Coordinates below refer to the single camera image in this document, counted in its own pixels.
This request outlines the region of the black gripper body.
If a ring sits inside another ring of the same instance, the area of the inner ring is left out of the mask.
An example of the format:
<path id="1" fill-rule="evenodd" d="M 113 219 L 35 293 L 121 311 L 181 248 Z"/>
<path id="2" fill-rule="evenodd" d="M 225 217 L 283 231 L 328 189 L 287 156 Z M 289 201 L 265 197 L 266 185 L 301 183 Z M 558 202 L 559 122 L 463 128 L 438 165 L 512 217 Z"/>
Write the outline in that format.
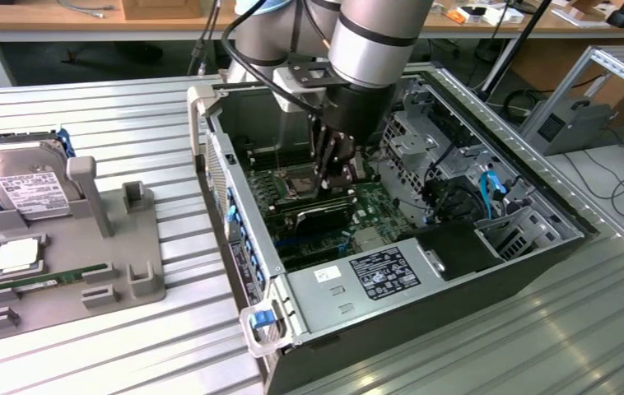
<path id="1" fill-rule="evenodd" d="M 357 145 L 365 145 L 380 128 L 395 93 L 395 84 L 383 88 L 353 84 L 328 87 L 323 103 L 324 125 L 349 134 Z"/>

